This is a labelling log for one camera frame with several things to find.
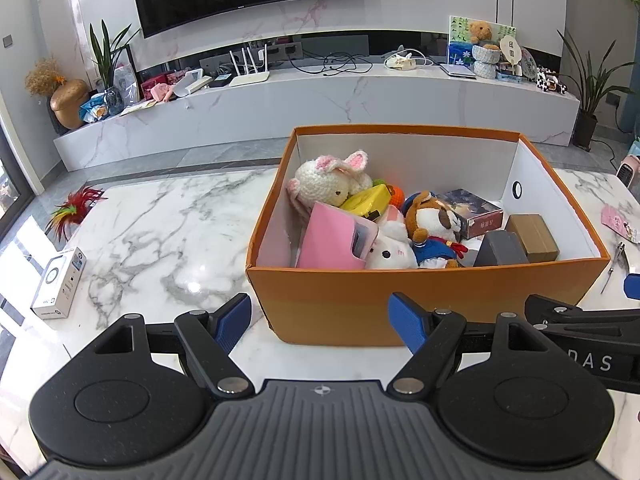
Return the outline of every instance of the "red bow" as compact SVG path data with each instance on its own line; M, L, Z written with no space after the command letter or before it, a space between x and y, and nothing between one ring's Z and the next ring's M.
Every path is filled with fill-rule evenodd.
M464 254L469 252L468 247L465 247L463 244L459 244L458 242L450 242L444 238L440 238L439 236L430 236L429 238L430 240L442 242L447 247L451 247L451 250L454 251L459 258L464 258Z

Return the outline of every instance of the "white knitted basket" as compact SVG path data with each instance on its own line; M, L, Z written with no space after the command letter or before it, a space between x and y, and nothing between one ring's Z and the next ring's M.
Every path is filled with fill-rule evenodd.
M483 63L482 61L476 61L474 63L474 73L478 77L485 79L495 79L495 65L490 63Z
M500 61L499 50L491 50L484 46L474 45L471 49L471 54L473 54L476 61L481 61L483 63L495 64Z

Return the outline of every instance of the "tile floor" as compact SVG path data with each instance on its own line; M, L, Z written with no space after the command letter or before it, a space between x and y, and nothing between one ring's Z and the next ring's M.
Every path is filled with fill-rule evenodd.
M105 189L121 184L123 181L155 180L172 174L211 173L235 168L273 166L279 163L286 142L287 139L230 142L190 150L139 156L85 170L65 172L47 188L43 195L37 196L28 205L0 242L0 251L14 238L17 230L30 216L33 216L38 225L44 229L56 206L70 192L79 189L82 184L87 183ZM536 143L536 147L555 168L601 173L615 173L628 150L628 146L622 142L596 137L591 143L589 153L575 146ZM634 193L636 198L640 197L640 189L632 191L638 192L638 194ZM64 245L63 242L55 241L54 243L57 248L62 248Z

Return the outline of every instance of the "white plush toy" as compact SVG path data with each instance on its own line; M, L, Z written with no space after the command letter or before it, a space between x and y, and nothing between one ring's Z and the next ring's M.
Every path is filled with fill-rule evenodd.
M345 160L321 155L305 162L287 183L291 203L308 218L316 202L340 207L348 197L371 187L371 177L364 173L368 156L362 150Z
M417 269L402 214L392 205L378 222L376 240L367 255L366 269Z

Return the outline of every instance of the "marble tabletop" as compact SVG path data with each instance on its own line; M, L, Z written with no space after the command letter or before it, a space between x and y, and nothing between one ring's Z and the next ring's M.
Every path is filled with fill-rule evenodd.
M640 205L610 174L557 170L577 198L609 253L618 236L600 224L609 203L640 224ZM214 310L236 292L255 296L244 275L246 246L273 182L275 170L237 171L168 178L108 189L73 234L87 266L68 319L43 322L30 311L42 267L55 248L27 222L0 254L0 295L11 308L0 310L0 445L27 473L44 461L31 433L31 396L70 356L127 312L146 322L169 322L192 308ZM633 263L640 251L627 244ZM624 272L616 269L600 294L600 276L579 303L586 309L638 308L622 292ZM357 380L384 385L404 365L407 348L326 348L280 341L258 308L252 326L231 358L260 389L265 378ZM179 369L176 356L153 355ZM463 360L463 365L470 360ZM598 457L623 480L640 478L640 396L612 392L614 427Z

